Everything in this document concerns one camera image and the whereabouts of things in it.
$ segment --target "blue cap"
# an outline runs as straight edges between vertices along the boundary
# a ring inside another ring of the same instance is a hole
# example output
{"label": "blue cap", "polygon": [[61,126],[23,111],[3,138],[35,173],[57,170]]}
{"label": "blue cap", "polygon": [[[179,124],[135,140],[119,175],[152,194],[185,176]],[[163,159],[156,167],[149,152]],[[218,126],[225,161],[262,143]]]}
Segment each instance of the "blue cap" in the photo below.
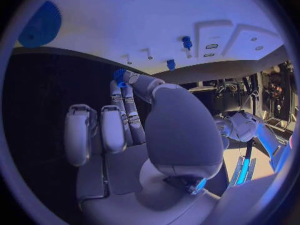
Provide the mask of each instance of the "blue cap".
{"label": "blue cap", "polygon": [[182,38],[182,42],[183,42],[183,47],[185,49],[191,50],[191,47],[193,46],[191,38],[189,36],[184,36]]}
{"label": "blue cap", "polygon": [[46,1],[29,20],[18,41],[26,48],[36,48],[50,43],[59,33],[62,18],[59,9]]}
{"label": "blue cap", "polygon": [[126,72],[126,69],[118,69],[113,73],[113,79],[115,80],[119,88],[126,88],[128,85],[124,82],[123,75]]}
{"label": "blue cap", "polygon": [[176,66],[174,59],[166,61],[166,66],[170,69],[170,71],[174,71]]}

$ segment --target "blue led strip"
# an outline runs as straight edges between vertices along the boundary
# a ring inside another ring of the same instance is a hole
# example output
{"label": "blue led strip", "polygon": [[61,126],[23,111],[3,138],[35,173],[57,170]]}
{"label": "blue led strip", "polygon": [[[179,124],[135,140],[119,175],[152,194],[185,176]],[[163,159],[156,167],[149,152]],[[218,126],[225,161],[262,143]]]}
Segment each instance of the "blue led strip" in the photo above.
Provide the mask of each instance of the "blue led strip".
{"label": "blue led strip", "polygon": [[241,185],[244,183],[247,172],[248,172],[249,163],[250,163],[250,159],[246,158],[242,164],[236,185]]}

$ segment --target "robotic hand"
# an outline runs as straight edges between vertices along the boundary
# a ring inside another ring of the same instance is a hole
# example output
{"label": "robotic hand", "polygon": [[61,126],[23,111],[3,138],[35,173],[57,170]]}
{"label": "robotic hand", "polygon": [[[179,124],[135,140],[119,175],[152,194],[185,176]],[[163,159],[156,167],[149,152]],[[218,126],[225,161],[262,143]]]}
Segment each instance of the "robotic hand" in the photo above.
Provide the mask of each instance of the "robotic hand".
{"label": "robotic hand", "polygon": [[289,154],[290,146],[280,143],[261,118],[248,112],[237,112],[232,117],[216,118],[215,122],[221,135],[227,138],[240,142],[257,138],[270,157],[272,169],[276,172],[280,170]]}

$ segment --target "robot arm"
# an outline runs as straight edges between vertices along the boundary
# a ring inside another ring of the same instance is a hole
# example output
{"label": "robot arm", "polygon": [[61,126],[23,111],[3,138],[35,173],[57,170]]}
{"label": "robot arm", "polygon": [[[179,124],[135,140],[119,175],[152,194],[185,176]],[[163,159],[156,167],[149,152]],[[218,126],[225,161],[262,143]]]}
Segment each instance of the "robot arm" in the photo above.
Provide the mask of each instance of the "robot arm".
{"label": "robot arm", "polygon": [[284,146],[277,139],[275,134],[266,126],[259,117],[248,112],[237,112],[232,117],[216,118],[215,122],[220,133],[230,139],[248,142],[252,138],[257,138],[270,157],[270,164],[274,171],[280,163],[284,150],[289,146]]}

